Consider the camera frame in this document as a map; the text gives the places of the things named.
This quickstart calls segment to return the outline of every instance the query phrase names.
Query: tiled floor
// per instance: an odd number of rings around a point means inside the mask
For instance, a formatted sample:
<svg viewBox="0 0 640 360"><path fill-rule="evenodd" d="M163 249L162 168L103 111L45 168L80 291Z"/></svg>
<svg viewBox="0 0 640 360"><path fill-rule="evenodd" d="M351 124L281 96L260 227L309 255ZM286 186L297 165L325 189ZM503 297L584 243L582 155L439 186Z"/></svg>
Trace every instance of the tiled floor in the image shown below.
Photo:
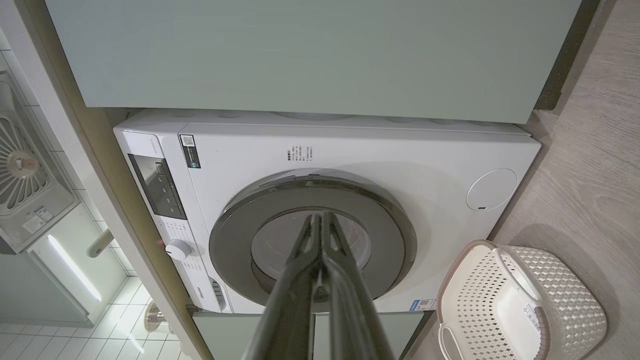
<svg viewBox="0 0 640 360"><path fill-rule="evenodd" d="M189 360L175 335L145 330L150 301L128 277L92 329L0 323L0 360Z"/></svg>

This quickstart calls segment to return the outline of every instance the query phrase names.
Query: sticker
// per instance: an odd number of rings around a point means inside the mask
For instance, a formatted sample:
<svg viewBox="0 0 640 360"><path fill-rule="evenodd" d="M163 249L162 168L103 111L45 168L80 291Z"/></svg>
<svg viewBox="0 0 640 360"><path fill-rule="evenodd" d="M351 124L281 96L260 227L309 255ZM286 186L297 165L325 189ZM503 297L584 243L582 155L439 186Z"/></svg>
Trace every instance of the sticker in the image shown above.
<svg viewBox="0 0 640 360"><path fill-rule="evenodd" d="M540 333L540 323L538 322L538 316L536 312L533 310L533 306L531 304L527 304L524 308L522 308L524 313L527 315L527 319L531 322L531 325L536 328L538 334Z"/></svg>
<svg viewBox="0 0 640 360"><path fill-rule="evenodd" d="M180 134L180 143L182 143L182 151L184 152L184 158L187 160L187 166L200 168L198 149L196 149L196 141L193 135Z"/></svg>
<svg viewBox="0 0 640 360"><path fill-rule="evenodd" d="M36 214L38 214L38 216L45 222L49 222L51 219L53 219L53 214L51 214L49 210L47 210L47 208L45 208L44 206L40 206L39 208L37 208Z"/></svg>
<svg viewBox="0 0 640 360"><path fill-rule="evenodd" d="M438 302L436 299L416 300L409 308L409 311L433 311Z"/></svg>
<svg viewBox="0 0 640 360"><path fill-rule="evenodd" d="M311 161L314 159L313 146L290 146L287 150L287 161Z"/></svg>
<svg viewBox="0 0 640 360"><path fill-rule="evenodd" d="M22 227L29 231L30 234L33 234L36 231L40 230L40 228L46 224L46 222L44 222L44 220L42 220L35 213L28 213L27 218L29 220L27 220L27 222L25 222Z"/></svg>

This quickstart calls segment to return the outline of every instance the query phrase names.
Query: white washing machine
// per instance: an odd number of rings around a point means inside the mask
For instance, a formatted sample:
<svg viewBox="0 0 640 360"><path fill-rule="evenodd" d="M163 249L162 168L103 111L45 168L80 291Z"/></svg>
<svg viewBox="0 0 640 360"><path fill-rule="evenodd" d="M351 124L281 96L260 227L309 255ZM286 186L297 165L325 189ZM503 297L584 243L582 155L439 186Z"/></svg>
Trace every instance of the white washing machine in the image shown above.
<svg viewBox="0 0 640 360"><path fill-rule="evenodd" d="M216 110L145 110L115 134L194 304L223 313L264 310L325 209L378 311L434 309L540 149L509 124Z"/></svg>

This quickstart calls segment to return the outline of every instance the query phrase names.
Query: light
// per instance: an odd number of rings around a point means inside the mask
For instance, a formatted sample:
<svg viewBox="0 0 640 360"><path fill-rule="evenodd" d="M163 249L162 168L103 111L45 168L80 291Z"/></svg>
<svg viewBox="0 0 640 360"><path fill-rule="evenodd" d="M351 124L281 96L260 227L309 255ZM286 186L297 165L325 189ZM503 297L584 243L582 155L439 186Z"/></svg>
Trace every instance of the light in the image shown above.
<svg viewBox="0 0 640 360"><path fill-rule="evenodd" d="M145 353L145 349L140 347L140 344L138 344L136 339L133 338L133 335L131 335L131 333L129 333L129 335L127 335L127 339L131 340L131 342L133 343L133 346L135 346L138 349L138 351L140 351L141 354Z"/></svg>
<svg viewBox="0 0 640 360"><path fill-rule="evenodd" d="M58 255L60 255L62 260L64 260L67 263L67 266L69 266L71 271L74 272L74 274L82 282L84 287L87 290L89 290L89 292L91 293L91 295L93 295L93 297L95 297L98 301L101 301L102 297L100 296L100 293L98 292L98 290L93 286L93 284L89 281L89 279L86 278L85 274L82 272L82 270L80 270L80 268L76 265L76 263L71 259L69 254L67 254L67 252L65 251L65 249L63 249L62 246L60 246L60 243L58 243L56 238L54 238L53 236L49 235L48 239L49 239L49 243L51 244L51 246L53 246L53 248L56 249L56 252L58 252Z"/></svg>

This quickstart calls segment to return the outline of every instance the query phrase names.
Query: brand logo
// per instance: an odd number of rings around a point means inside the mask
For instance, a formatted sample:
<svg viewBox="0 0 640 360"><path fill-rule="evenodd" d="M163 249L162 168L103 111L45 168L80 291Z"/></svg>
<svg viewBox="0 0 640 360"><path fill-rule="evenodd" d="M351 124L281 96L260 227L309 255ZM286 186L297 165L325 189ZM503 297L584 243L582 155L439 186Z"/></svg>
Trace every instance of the brand logo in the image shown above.
<svg viewBox="0 0 640 360"><path fill-rule="evenodd" d="M157 153L158 153L158 150L156 150L156 145L154 144L153 139L150 139L150 140L149 140L149 142L151 142L151 147L153 147L153 148L154 148L154 153L156 153L156 154L157 154Z"/></svg>

